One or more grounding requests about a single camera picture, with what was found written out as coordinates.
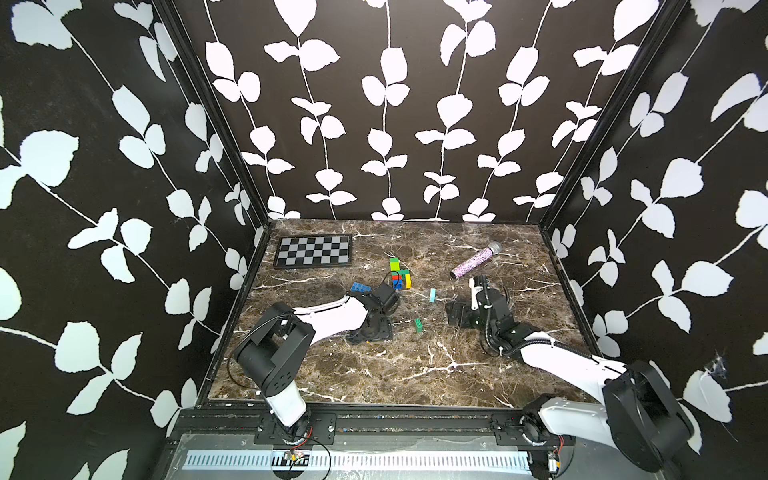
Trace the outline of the light blue long lego brick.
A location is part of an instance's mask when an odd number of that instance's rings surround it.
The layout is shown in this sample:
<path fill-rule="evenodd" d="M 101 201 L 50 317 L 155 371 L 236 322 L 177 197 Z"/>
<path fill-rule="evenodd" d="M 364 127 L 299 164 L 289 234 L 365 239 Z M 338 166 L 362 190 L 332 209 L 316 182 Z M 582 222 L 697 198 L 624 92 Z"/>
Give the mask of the light blue long lego brick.
<path fill-rule="evenodd" d="M 369 293 L 372 291 L 372 288 L 368 285 L 361 284 L 359 282 L 354 282 L 352 286 L 349 289 L 350 293 Z"/>

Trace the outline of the dark green long lego brick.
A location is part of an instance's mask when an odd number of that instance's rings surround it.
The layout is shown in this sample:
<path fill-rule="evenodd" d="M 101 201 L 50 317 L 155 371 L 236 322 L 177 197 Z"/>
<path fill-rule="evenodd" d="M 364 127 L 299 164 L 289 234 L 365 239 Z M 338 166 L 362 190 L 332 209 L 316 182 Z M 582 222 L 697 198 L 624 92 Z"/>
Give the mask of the dark green long lego brick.
<path fill-rule="evenodd" d="M 410 278 L 410 271 L 409 270 L 397 270 L 397 271 L 391 271 L 390 276 L 393 280 L 407 280 Z"/>

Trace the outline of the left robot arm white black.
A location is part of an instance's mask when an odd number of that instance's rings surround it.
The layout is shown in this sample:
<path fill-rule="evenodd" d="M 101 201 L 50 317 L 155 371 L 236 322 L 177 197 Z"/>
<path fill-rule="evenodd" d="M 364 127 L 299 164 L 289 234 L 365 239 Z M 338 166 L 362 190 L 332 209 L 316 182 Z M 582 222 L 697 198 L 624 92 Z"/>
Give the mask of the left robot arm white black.
<path fill-rule="evenodd" d="M 382 285 L 312 307 L 275 303 L 238 344 L 232 358 L 256 384 L 279 424 L 291 433 L 308 426 L 296 376 L 314 344 L 344 334 L 351 344 L 390 340 L 399 295 Z"/>

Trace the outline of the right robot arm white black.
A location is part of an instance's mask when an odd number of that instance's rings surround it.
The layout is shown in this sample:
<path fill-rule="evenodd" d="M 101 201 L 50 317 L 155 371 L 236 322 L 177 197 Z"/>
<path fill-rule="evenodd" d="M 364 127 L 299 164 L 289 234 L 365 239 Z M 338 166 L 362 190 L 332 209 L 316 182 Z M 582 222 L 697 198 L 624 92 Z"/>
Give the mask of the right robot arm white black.
<path fill-rule="evenodd" d="M 480 292 L 470 303 L 452 301 L 446 314 L 449 325 L 478 330 L 488 353 L 543 370 L 589 396 L 577 402 L 542 394 L 502 425 L 533 447 L 548 447 L 557 457 L 567 438 L 581 438 L 656 473 L 696 434 L 683 406 L 647 362 L 624 364 L 581 352 L 515 320 L 495 291 Z"/>

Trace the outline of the purple glitter microphone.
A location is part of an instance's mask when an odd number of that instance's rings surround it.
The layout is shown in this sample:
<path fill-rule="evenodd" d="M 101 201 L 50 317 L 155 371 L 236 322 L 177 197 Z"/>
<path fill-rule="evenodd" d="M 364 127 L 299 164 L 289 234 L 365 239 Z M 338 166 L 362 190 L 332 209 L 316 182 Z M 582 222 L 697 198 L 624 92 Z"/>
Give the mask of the purple glitter microphone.
<path fill-rule="evenodd" d="M 494 255 L 499 254 L 501 251 L 502 246 L 498 242 L 492 241 L 485 248 L 478 250 L 472 257 L 454 267 L 449 272 L 449 275 L 452 279 L 459 279 L 490 260 Z"/>

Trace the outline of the black white checkerboard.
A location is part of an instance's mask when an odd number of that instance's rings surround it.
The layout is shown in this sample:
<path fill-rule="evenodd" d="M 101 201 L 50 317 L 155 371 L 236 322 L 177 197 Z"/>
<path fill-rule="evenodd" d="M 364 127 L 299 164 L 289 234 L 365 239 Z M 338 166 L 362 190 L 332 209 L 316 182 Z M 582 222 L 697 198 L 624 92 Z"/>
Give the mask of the black white checkerboard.
<path fill-rule="evenodd" d="M 310 269 L 348 266 L 353 238 L 349 234 L 281 237 L 273 265 L 276 269 Z"/>

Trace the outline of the white perforated strip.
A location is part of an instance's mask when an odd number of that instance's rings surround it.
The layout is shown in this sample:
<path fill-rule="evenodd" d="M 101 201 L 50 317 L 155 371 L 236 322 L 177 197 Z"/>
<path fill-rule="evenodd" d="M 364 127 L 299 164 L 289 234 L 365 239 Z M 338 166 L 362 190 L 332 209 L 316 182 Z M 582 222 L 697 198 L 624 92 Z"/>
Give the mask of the white perforated strip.
<path fill-rule="evenodd" d="M 310 451 L 190 450 L 185 471 L 457 471 L 528 474 L 528 455 L 519 451 L 401 451 L 354 453 Z"/>

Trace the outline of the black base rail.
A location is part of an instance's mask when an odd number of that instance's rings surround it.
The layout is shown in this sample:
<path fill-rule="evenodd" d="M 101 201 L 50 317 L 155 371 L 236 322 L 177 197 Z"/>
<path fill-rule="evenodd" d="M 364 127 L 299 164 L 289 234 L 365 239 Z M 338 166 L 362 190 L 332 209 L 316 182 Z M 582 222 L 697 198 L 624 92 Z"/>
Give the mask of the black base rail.
<path fill-rule="evenodd" d="M 343 435 L 489 435 L 501 446 L 529 447 L 533 428 L 544 426 L 531 408 L 464 408 L 382 405 L 309 405 L 309 420 L 292 435 L 256 404 L 193 409 L 182 413 L 171 433 L 240 434 L 255 444 L 280 445 L 302 440 L 306 434 L 326 446 L 338 445 Z"/>

